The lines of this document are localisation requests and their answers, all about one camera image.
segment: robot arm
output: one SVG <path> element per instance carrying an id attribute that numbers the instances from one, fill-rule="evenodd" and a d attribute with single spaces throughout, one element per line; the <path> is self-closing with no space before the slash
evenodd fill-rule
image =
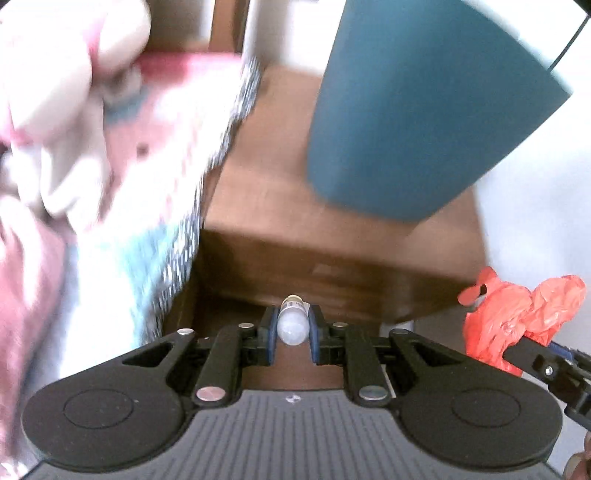
<path id="1" fill-rule="evenodd" d="M 407 330 L 370 338 L 312 305 L 311 358 L 342 366 L 344 389 L 243 390 L 243 368 L 273 364 L 278 313 L 215 338 L 182 329 L 48 385 L 22 418 L 41 458 L 28 478 L 560 478 L 548 391 Z M 506 359 L 587 426 L 589 358 L 532 343 Z"/>

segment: orange plastic bag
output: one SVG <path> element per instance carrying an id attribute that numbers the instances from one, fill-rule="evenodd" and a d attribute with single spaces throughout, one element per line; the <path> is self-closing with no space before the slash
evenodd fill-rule
<path id="1" fill-rule="evenodd" d="M 457 298 L 468 306 L 485 295 L 476 310 L 466 315 L 466 354 L 520 376 L 519 368 L 503 360 L 507 347 L 524 335 L 547 346 L 560 327 L 579 311 L 585 293 L 585 284 L 576 275 L 549 278 L 531 292 L 502 281 L 491 267 L 486 267 L 478 275 L 476 285 Z"/>

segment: white wall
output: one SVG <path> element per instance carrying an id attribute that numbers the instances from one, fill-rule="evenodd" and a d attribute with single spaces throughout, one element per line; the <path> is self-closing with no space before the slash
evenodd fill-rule
<path id="1" fill-rule="evenodd" d="M 345 0 L 251 0 L 245 51 L 322 74 Z"/>

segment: pink blanket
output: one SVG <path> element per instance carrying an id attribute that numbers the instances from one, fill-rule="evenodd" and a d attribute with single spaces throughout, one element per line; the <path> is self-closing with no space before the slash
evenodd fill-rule
<path id="1" fill-rule="evenodd" d="M 16 198 L 0 196 L 0 462 L 10 455 L 24 367 L 54 309 L 63 260 L 63 241 Z"/>

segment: wooden surface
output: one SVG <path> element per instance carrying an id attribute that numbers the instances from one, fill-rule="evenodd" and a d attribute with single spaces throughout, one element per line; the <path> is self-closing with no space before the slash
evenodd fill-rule
<path id="1" fill-rule="evenodd" d="M 306 180 L 306 145 L 320 78 L 269 68 L 242 124 L 204 228 L 459 281 L 485 264 L 470 190 L 418 225 L 328 205 Z"/>
<path id="2" fill-rule="evenodd" d="M 399 322 L 457 303 L 485 265 L 471 191 L 418 225 L 329 205 L 306 179 L 320 78 L 268 69 L 226 159 L 199 251 L 203 284 L 272 305 L 289 294 L 336 317 Z"/>
<path id="3" fill-rule="evenodd" d="M 194 0 L 148 0 L 152 30 L 147 51 L 242 52 L 249 0 L 215 0 L 211 37 L 197 31 L 201 7 Z"/>

